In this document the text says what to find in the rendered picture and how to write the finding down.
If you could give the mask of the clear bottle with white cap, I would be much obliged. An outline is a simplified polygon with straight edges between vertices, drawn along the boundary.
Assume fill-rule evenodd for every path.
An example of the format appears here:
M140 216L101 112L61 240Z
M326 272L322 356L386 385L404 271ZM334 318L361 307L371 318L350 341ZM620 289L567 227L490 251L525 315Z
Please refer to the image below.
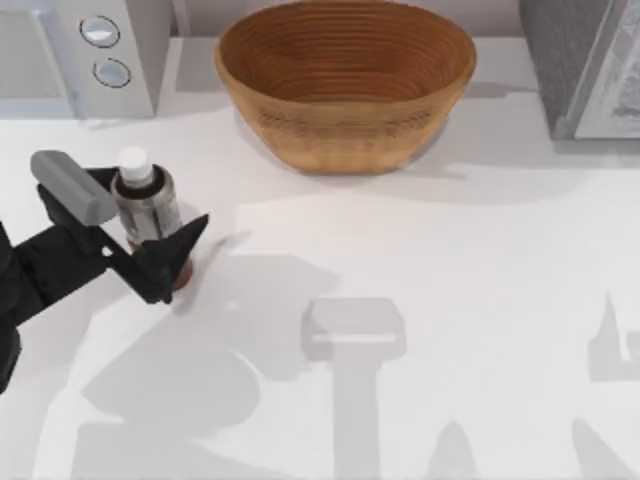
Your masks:
M117 160L119 173L111 193L133 258L141 265L145 241L166 238L183 226L175 183L169 171L153 163L141 147L124 148Z

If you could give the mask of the pale grey rounded box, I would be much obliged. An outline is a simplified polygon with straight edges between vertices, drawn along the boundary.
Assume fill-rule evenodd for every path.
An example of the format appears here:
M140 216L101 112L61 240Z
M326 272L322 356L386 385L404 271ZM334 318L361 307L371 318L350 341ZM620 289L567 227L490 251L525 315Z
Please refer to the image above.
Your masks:
M87 227L101 226L118 215L115 199L67 153L35 152L31 172L38 182L76 219Z

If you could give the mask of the round microwave knob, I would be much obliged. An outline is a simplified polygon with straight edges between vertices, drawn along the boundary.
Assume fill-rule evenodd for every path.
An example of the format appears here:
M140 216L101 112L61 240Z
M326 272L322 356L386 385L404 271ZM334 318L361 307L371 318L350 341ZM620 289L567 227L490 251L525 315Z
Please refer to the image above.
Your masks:
M104 87L121 89L132 80L130 68L120 60L107 58L95 62L92 67L95 80Z
M105 16L94 16L81 20L79 33L88 44L96 48L112 48L121 37L118 25Z

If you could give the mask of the pale microwave oven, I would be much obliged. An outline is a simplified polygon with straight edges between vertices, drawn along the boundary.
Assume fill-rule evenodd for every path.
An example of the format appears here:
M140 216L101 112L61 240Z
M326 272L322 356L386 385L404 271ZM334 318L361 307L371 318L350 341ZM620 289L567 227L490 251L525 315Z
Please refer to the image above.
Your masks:
M118 25L114 47L80 35L80 21L94 16ZM172 0L0 0L0 119L154 117L173 22ZM126 87L93 77L93 64L107 58L130 68Z

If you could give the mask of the brown wooden basket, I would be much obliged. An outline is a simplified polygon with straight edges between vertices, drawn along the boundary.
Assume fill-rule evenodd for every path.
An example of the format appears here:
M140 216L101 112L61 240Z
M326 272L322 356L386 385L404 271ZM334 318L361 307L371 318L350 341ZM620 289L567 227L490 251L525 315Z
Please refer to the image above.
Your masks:
M474 73L471 36L393 0L297 0L230 26L215 49L242 119L282 163L374 174L443 125Z

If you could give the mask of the grey cabinet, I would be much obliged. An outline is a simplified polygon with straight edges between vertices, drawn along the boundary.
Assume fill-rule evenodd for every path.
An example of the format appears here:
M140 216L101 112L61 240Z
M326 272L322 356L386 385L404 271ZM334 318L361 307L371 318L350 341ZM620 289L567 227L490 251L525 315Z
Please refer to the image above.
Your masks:
M640 0L519 0L552 139L640 140Z

